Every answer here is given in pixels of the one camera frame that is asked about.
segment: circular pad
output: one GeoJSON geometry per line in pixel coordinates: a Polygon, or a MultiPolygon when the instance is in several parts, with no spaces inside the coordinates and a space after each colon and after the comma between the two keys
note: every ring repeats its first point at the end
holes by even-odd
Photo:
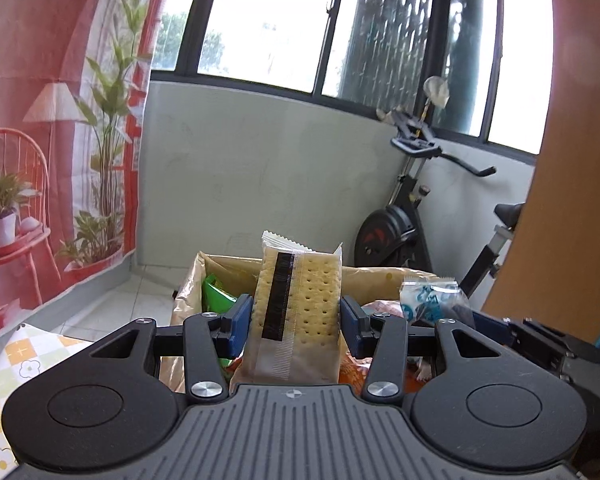
{"type": "MultiPolygon", "coordinates": [[[[441,344],[454,342],[456,325],[436,328],[441,344]]],[[[411,404],[420,435],[443,456],[496,472],[537,470],[570,457],[587,421],[580,395],[508,349],[498,353],[466,358],[447,349],[445,371],[411,404]]]]}
{"type": "Polygon", "coordinates": [[[517,428],[538,418],[542,410],[535,394],[510,384],[490,384],[466,398],[469,412],[478,420],[500,428],[517,428]]]}
{"type": "Polygon", "coordinates": [[[122,409],[120,394],[97,384],[71,386],[49,401],[49,415],[64,426],[92,428],[110,421],[122,409]]]}
{"type": "Polygon", "coordinates": [[[2,428],[20,462],[86,472],[129,462],[157,447],[178,418],[167,386],[126,359],[72,359],[15,390],[2,428]]]}

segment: blue printed wrapper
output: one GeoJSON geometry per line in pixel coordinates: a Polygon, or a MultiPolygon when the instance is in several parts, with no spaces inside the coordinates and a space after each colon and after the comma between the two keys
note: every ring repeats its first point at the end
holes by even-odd
{"type": "Polygon", "coordinates": [[[404,318],[435,323],[442,318],[457,319],[473,327],[469,301],[455,280],[438,279],[404,282],[400,288],[404,318]]]}

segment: snack wrapper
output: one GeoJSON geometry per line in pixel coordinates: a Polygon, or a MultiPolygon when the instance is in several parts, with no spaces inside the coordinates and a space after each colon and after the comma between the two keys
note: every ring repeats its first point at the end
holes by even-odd
{"type": "Polygon", "coordinates": [[[342,250],[317,253],[270,232],[262,244],[249,336],[232,385],[336,383],[342,250]]]}
{"type": "Polygon", "coordinates": [[[400,288],[400,307],[404,318],[413,322],[419,319],[435,323],[442,318],[452,318],[474,328],[469,300],[451,278],[426,278],[409,280],[400,288]]]}

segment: blue gripper pad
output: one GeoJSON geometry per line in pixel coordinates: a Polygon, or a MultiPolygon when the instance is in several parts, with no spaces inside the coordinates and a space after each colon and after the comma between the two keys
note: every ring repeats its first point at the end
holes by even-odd
{"type": "Polygon", "coordinates": [[[234,306],[222,315],[220,334],[216,338],[218,357],[235,359],[240,355],[247,342],[252,308],[253,298],[242,294],[234,306]]]}
{"type": "Polygon", "coordinates": [[[353,357],[363,359],[373,356],[376,348],[374,344],[370,344],[374,341],[369,316],[350,296],[340,298],[340,329],[353,357]]]}
{"type": "Polygon", "coordinates": [[[509,329],[509,323],[488,314],[473,311],[475,329],[482,335],[501,345],[511,346],[516,338],[509,329]]]}

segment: bike seat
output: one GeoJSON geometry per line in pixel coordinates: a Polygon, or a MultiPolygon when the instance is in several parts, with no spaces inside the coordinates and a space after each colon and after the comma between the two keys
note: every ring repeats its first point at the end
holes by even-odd
{"type": "Polygon", "coordinates": [[[498,204],[493,212],[500,219],[500,221],[512,231],[516,229],[518,225],[518,219],[522,212],[522,204],[498,204]]]}

